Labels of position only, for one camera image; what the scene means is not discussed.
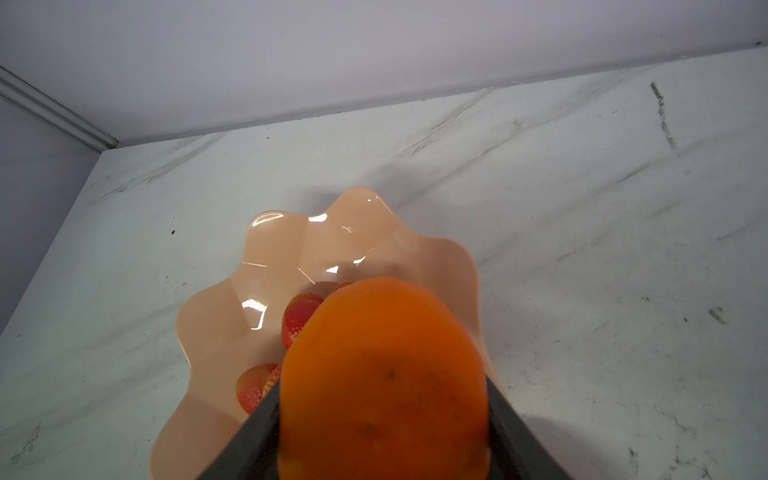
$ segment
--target peach-colored bowl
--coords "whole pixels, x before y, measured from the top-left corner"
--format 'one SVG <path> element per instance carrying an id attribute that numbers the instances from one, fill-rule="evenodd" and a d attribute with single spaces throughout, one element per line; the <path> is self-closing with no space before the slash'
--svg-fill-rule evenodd
<path id="1" fill-rule="evenodd" d="M 437 295 L 464 324 L 498 385 L 482 339 L 472 256 L 454 241 L 414 232 L 376 193 L 353 188 L 315 217 L 277 211 L 256 217 L 234 275 L 181 308 L 176 333 L 190 385 L 154 443 L 152 478 L 196 478 L 230 441 L 247 418 L 235 382 L 254 365 L 283 361 L 283 311 L 296 294 L 325 296 L 339 282 L 374 276 Z"/>

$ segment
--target marble surface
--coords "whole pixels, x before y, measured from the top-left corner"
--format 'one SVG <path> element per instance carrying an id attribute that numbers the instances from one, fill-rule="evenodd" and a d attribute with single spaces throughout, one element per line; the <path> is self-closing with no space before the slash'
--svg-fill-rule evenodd
<path id="1" fill-rule="evenodd" d="M 767 92 L 758 48 L 104 152 L 0 337 L 0 477 L 145 478 L 180 306 L 261 211 L 366 185 L 470 249 L 577 480 L 763 478 Z"/>

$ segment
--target white marble tabletop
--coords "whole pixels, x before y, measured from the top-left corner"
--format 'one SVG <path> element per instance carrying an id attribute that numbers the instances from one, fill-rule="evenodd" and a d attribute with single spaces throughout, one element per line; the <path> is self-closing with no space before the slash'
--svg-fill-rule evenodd
<path id="1" fill-rule="evenodd" d="M 146 478 L 180 306 L 354 185 L 471 250 L 577 480 L 765 478 L 766 48 L 104 152 L 0 337 L 0 478 Z"/>

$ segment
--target white wall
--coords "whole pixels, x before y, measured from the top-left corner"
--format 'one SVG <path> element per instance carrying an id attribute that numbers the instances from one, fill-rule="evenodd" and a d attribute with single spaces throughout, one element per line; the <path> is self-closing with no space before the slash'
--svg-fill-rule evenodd
<path id="1" fill-rule="evenodd" d="M 0 3 L 0 65 L 122 141 L 762 40 L 766 0 Z"/>
<path id="2" fill-rule="evenodd" d="M 0 333 L 97 159 L 0 101 Z"/>

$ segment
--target orange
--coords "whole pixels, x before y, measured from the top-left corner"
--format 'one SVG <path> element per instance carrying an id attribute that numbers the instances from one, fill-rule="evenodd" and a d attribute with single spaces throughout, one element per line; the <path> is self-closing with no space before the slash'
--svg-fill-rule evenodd
<path id="1" fill-rule="evenodd" d="M 281 378 L 281 480 L 488 476 L 482 359 L 420 286 L 382 277 L 336 291 Z"/>

